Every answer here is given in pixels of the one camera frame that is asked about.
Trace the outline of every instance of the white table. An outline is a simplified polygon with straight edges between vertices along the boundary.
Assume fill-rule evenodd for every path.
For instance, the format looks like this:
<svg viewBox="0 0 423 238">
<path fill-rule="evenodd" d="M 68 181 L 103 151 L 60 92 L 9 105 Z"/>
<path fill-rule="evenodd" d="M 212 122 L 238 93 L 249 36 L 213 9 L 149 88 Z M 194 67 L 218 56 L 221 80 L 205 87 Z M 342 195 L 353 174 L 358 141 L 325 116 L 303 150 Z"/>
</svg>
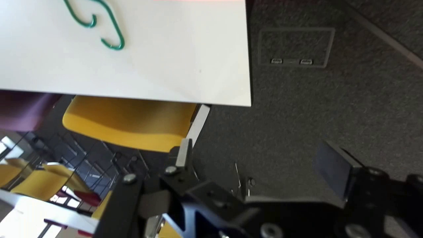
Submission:
<svg viewBox="0 0 423 238">
<path fill-rule="evenodd" d="M 0 1 L 0 88 L 250 105 L 245 0 Z"/>
</svg>

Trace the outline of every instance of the gray floor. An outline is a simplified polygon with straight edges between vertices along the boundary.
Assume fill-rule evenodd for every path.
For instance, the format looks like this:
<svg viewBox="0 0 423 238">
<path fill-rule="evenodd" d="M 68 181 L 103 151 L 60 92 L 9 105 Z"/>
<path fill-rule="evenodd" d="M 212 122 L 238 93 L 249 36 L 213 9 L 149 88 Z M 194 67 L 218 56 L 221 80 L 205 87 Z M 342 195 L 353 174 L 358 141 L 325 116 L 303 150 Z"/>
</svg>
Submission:
<svg viewBox="0 0 423 238">
<path fill-rule="evenodd" d="M 369 15 L 382 26 L 398 7 L 398 1 L 356 2 L 366 2 Z M 422 10 L 415 11 L 422 2 L 419 7 L 413 6 L 418 1 L 401 2 L 406 6 L 397 15 L 422 21 L 416 17 Z M 328 1 L 258 0 L 253 15 L 254 104 L 213 107 L 194 153 L 206 177 L 234 187 L 238 161 L 257 179 L 255 194 L 338 202 L 313 169 L 321 140 L 337 142 L 395 178 L 423 173 L 422 70 Z M 399 30 L 401 25 L 410 25 L 410 31 Z M 336 27 L 328 67 L 258 64 L 261 30 L 283 26 Z M 420 25 L 395 21 L 390 26 L 386 30 L 422 51 Z"/>
</svg>

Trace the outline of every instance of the black metal frame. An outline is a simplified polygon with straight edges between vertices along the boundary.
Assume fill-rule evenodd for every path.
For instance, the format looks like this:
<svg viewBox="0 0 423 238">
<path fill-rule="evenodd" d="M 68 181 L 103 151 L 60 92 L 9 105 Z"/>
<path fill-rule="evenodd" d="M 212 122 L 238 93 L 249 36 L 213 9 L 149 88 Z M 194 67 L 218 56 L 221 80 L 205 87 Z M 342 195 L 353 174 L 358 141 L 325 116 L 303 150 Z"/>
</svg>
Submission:
<svg viewBox="0 0 423 238">
<path fill-rule="evenodd" d="M 212 181 L 198 181 L 190 167 L 124 181 L 116 186 L 94 236 L 143 236 L 147 219 L 160 214 L 183 236 L 389 236 L 383 230 L 386 215 L 401 218 L 410 235 L 423 236 L 423 178 L 410 174 L 405 182 L 390 179 L 385 171 L 354 159 L 331 144 L 317 154 L 324 177 L 345 198 L 342 207 L 327 202 L 243 202 Z M 340 167 L 346 173 L 333 173 Z M 342 185 L 333 174 L 344 175 Z"/>
</svg>

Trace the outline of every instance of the tabletop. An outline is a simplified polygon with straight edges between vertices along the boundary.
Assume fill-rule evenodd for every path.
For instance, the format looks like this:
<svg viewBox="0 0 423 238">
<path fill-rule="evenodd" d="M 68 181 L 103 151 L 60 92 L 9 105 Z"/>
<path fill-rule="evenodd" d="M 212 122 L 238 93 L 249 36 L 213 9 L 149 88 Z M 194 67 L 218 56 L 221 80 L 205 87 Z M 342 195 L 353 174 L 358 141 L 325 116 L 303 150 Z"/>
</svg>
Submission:
<svg viewBox="0 0 423 238">
<path fill-rule="evenodd" d="M 65 2 L 0 1 L 0 88 L 251 105 L 243 0 Z"/>
</svg>

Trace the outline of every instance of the dark gray carpet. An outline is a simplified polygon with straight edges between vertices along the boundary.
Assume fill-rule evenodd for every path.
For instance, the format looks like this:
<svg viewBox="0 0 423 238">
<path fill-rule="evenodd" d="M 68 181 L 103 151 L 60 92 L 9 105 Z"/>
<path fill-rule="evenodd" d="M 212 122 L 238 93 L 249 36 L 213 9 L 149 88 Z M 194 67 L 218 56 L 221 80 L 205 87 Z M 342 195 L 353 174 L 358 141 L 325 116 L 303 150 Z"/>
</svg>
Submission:
<svg viewBox="0 0 423 238">
<path fill-rule="evenodd" d="M 336 27 L 328 67 L 259 64 L 261 30 L 282 26 Z M 255 194 L 338 202 L 313 169 L 321 140 L 395 178 L 423 173 L 422 70 L 327 1 L 257 1 L 253 29 L 254 104 L 213 107 L 194 153 L 205 177 L 235 187 L 238 161 Z"/>
</svg>

